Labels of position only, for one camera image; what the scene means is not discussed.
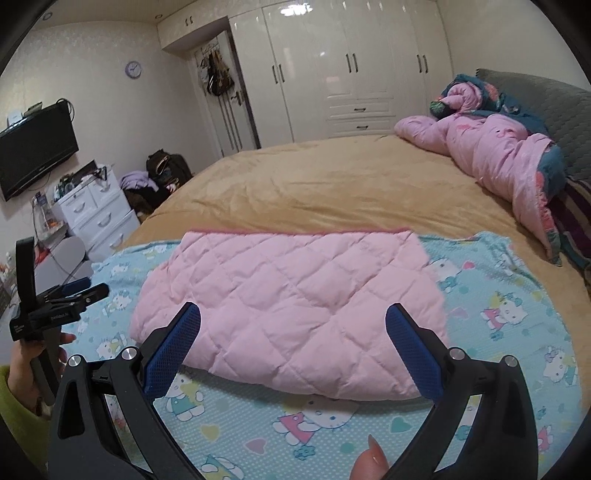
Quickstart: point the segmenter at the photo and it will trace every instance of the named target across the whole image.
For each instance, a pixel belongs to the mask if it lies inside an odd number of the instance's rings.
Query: hand
[[[384,451],[371,435],[368,437],[368,445],[369,448],[355,461],[349,480],[381,480],[388,472]]]
[[[62,333],[60,343],[65,345],[76,340],[76,335],[72,333]],[[38,357],[45,349],[43,341],[36,342],[14,342],[12,355],[10,358],[10,370],[8,373],[8,389],[19,403],[27,410],[36,413],[37,401],[41,396],[39,387],[35,383],[33,370],[31,369],[31,360]],[[59,359],[62,364],[67,361],[67,354],[63,348],[60,348]],[[65,365],[60,368],[60,375],[63,373]]]

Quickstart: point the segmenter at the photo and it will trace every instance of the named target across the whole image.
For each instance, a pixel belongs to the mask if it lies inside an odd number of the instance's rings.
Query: metal screw
[[[121,353],[121,356],[123,357],[123,360],[132,360],[133,358],[135,358],[135,356],[137,354],[138,354],[137,348],[129,346],[125,350],[123,350],[123,352]]]
[[[466,354],[461,348],[452,348],[449,350],[449,356],[451,356],[454,360],[464,360]]]
[[[82,357],[80,355],[72,355],[68,360],[68,365],[71,367],[77,367],[82,362]]]
[[[517,359],[513,355],[507,355],[505,357],[505,363],[507,365],[509,365],[510,367],[516,367],[517,366]]]

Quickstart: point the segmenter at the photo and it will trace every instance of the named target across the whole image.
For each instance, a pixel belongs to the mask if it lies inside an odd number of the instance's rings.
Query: tv screen
[[[8,200],[78,151],[68,103],[59,101],[0,133],[0,187]]]

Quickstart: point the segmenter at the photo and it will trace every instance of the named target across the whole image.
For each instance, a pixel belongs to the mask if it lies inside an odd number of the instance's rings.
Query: ceiling
[[[68,23],[109,20],[155,25],[193,2],[194,0],[58,0],[46,12],[46,17],[49,17],[49,12],[51,17],[47,20],[39,19],[34,30]]]

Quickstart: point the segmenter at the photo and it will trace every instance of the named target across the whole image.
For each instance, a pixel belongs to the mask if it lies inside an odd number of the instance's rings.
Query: quilted diamond pattern
[[[591,92],[523,73],[479,69],[476,75],[541,117],[563,151],[567,174],[591,180]]]
[[[142,342],[186,302],[201,330],[184,363],[296,394],[419,395],[385,328],[404,305],[447,342],[443,294],[412,232],[189,232],[147,278],[131,320]]]

